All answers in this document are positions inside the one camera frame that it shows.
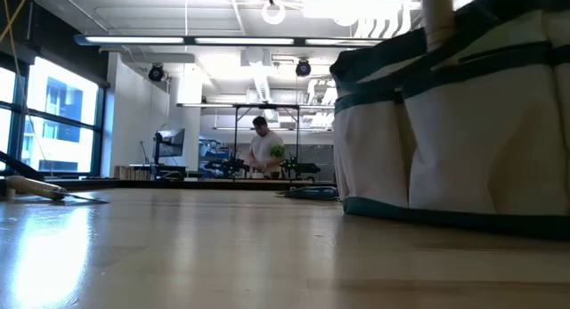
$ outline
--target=ceiling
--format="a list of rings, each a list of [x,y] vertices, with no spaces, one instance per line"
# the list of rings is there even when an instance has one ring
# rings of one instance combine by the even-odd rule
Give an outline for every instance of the ceiling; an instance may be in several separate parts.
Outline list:
[[[269,24],[262,16],[268,0],[35,0],[45,9],[67,21],[70,25],[88,35],[190,35],[190,36],[257,36],[257,37],[355,37],[361,34],[360,22],[341,26],[331,18],[307,18],[309,2],[315,0],[275,0],[285,9],[284,20],[277,25]],[[340,5],[349,5],[347,1]],[[409,21],[419,24],[420,10],[416,6],[410,10]],[[342,13],[350,18],[351,12],[359,12],[362,7],[333,7],[329,12]],[[368,5],[372,10],[382,11],[386,19],[395,16],[399,21],[395,32],[403,33],[403,14],[389,11],[384,4]],[[270,7],[269,16],[277,11]],[[382,36],[386,26],[377,33]],[[150,67],[149,62],[134,62],[134,57],[142,54],[193,53],[200,66],[209,77],[204,94],[244,94],[255,87],[253,77],[240,66],[240,52],[237,47],[197,47],[197,46],[142,46],[130,47],[123,53],[123,61],[143,72]],[[298,58],[308,58],[313,66],[313,74],[328,74],[329,66],[338,57],[340,49],[326,48],[271,48],[271,54],[291,55],[294,61],[280,62],[273,68],[267,82],[278,89],[306,90],[310,78],[297,78],[294,73]],[[176,66],[167,67],[173,71]]]

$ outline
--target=window frame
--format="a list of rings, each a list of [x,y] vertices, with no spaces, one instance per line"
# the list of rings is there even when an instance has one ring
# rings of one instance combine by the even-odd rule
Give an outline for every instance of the window frame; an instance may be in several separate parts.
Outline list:
[[[28,94],[29,87],[29,67],[27,63],[20,64],[20,73],[24,76],[17,76],[15,79],[14,96],[13,103],[1,102],[0,108],[8,109],[12,112],[12,124],[9,132],[8,141],[8,155],[21,160],[21,153],[23,149],[24,142],[24,126],[26,125],[27,114],[25,114],[24,106],[24,96],[23,94]],[[15,73],[15,70],[11,66],[1,65],[3,69],[8,69]],[[24,86],[23,92],[20,91],[20,83],[18,79],[22,80],[22,85]],[[28,113],[31,117],[43,118],[45,120],[59,122],[68,126],[75,126],[79,128],[85,128],[93,131],[93,148],[91,151],[91,171],[90,172],[53,172],[54,176],[67,176],[67,177],[79,177],[79,176],[100,176],[101,175],[101,160],[102,160],[102,137],[103,137],[103,117],[105,112],[105,97],[107,96],[107,86],[97,84],[97,99],[95,102],[95,119],[94,124],[89,125],[80,121],[76,121],[71,118],[60,117],[54,114],[42,112],[39,110],[34,110],[28,108]],[[49,171],[40,171],[42,175],[51,175]],[[6,166],[6,169],[0,171],[0,176],[13,175],[13,171]]]

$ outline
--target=wooden floor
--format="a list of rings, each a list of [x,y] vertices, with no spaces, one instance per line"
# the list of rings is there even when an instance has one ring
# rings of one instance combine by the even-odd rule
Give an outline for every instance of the wooden floor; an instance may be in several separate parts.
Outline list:
[[[0,202],[0,308],[569,308],[570,245],[262,191]]]

